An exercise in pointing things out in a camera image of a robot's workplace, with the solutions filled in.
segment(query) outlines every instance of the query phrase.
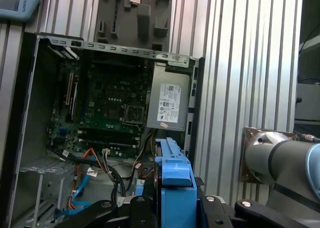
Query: black cable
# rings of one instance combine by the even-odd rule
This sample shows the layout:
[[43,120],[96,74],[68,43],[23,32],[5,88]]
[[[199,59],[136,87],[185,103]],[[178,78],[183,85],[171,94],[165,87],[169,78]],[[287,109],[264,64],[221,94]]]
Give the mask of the black cable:
[[[96,160],[88,159],[88,158],[80,158],[80,157],[75,156],[72,153],[69,153],[68,156],[65,157],[64,155],[62,155],[63,150],[60,148],[55,148],[55,147],[50,146],[50,147],[48,147],[48,149],[64,160],[67,159],[67,160],[72,161],[77,164],[88,164],[90,166],[100,168],[100,165],[98,164],[98,162]],[[111,167],[109,165],[108,165],[108,167],[109,167],[111,174],[115,180],[115,182],[113,183],[113,189],[115,189],[116,192],[115,192],[115,195],[113,195],[113,197],[115,196],[115,200],[117,200],[118,185],[120,184],[121,195],[125,196],[126,195],[125,184],[124,184],[124,181],[122,180],[121,176],[119,175],[119,173],[116,171],[116,169],[114,169],[113,167]]]
[[315,30],[317,30],[317,28],[320,27],[320,22],[316,25],[316,27],[311,31],[311,33],[308,35],[308,37],[305,39],[304,43],[302,44],[300,50],[299,50],[299,56],[301,54],[302,49],[304,48],[306,42],[309,40],[309,38],[312,36],[312,34],[314,34]]
[[131,185],[132,185],[132,181],[134,180],[134,175],[135,175],[135,169],[133,169],[132,174],[131,174],[131,176],[130,176],[130,180],[129,180],[128,187],[127,187],[126,190],[125,190],[126,192],[129,191],[129,189],[130,189],[130,187],[131,187]]

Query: metal mounting plate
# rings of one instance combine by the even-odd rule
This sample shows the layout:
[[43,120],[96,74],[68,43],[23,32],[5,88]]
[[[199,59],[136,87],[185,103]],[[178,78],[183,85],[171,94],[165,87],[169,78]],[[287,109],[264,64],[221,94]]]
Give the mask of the metal mounting plate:
[[280,131],[275,131],[275,130],[271,130],[271,129],[257,129],[257,128],[245,127],[243,129],[243,137],[242,137],[242,154],[241,154],[241,165],[240,165],[240,169],[241,169],[240,181],[241,182],[261,184],[251,174],[251,172],[247,168],[245,161],[244,161],[244,156],[245,156],[246,149],[247,149],[248,145],[250,144],[251,139],[253,137],[255,137],[256,135],[258,135],[260,133],[264,133],[264,132],[278,132],[278,133],[284,134],[289,139],[292,139],[292,140],[298,139],[298,136],[294,133],[280,132]]

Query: blue plastic bracket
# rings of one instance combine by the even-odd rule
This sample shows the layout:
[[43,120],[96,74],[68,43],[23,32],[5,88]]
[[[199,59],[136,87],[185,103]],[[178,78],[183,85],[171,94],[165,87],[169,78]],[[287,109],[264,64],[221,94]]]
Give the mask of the blue plastic bracket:
[[197,185],[192,167],[171,138],[156,139],[162,156],[161,228],[196,228]]

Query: cable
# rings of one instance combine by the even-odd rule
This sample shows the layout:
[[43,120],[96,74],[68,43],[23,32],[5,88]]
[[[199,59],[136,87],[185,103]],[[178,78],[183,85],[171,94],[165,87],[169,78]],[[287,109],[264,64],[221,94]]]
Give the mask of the cable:
[[154,169],[151,169],[145,176],[142,176],[142,178],[147,178],[149,175],[151,175],[154,172]]
[[151,152],[151,155],[153,157],[155,156],[153,148],[154,148],[154,144],[156,142],[156,133],[157,133],[157,131],[158,131],[157,129],[153,130],[151,138],[150,138],[150,152]]
[[309,40],[309,38],[312,36],[312,34],[314,34],[315,30],[317,30],[317,28],[320,27],[320,22],[316,25],[316,27],[310,32],[310,34],[308,35],[308,37],[305,39],[304,43],[302,44],[300,50],[299,50],[299,56],[301,54],[302,49],[304,48],[306,42]]
[[[58,155],[62,160],[66,160],[67,159],[67,160],[70,160],[72,162],[75,162],[77,164],[75,166],[75,174],[77,174],[79,172],[79,164],[88,164],[90,166],[101,168],[105,173],[108,174],[108,172],[105,169],[105,167],[102,166],[102,163],[100,162],[100,159],[97,156],[97,154],[96,154],[96,152],[94,151],[93,148],[88,149],[85,152],[85,154],[83,155],[82,158],[79,158],[79,157],[75,156],[72,153],[68,153],[68,155],[65,156],[65,155],[63,155],[63,150],[60,149],[60,148],[57,148],[57,147],[50,146],[50,147],[48,147],[48,149],[50,151],[52,151],[53,153],[55,153],[56,155]],[[87,158],[87,155],[90,152],[95,156],[96,160]],[[110,172],[112,174],[113,179],[115,180],[115,182],[113,183],[113,189],[115,190],[115,194],[112,193],[112,197],[111,198],[114,201],[116,201],[118,185],[120,184],[120,193],[121,193],[122,196],[126,195],[126,188],[125,188],[125,184],[124,184],[121,176],[119,175],[119,173],[114,168],[112,168],[111,166],[108,166],[108,168],[109,168],[109,170],[110,170]],[[68,204],[69,204],[69,207],[71,209],[75,209],[75,206],[71,203],[70,199],[68,201]]]

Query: aluminum profile wall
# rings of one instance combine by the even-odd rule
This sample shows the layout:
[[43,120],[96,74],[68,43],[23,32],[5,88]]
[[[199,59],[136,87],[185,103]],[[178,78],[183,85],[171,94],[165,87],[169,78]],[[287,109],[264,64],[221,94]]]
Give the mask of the aluminum profile wall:
[[0,164],[16,84],[23,32],[46,32],[93,41],[99,0],[41,0],[27,25],[0,24]]
[[243,127],[292,131],[302,0],[210,0],[195,175],[227,203],[267,201],[239,183]]

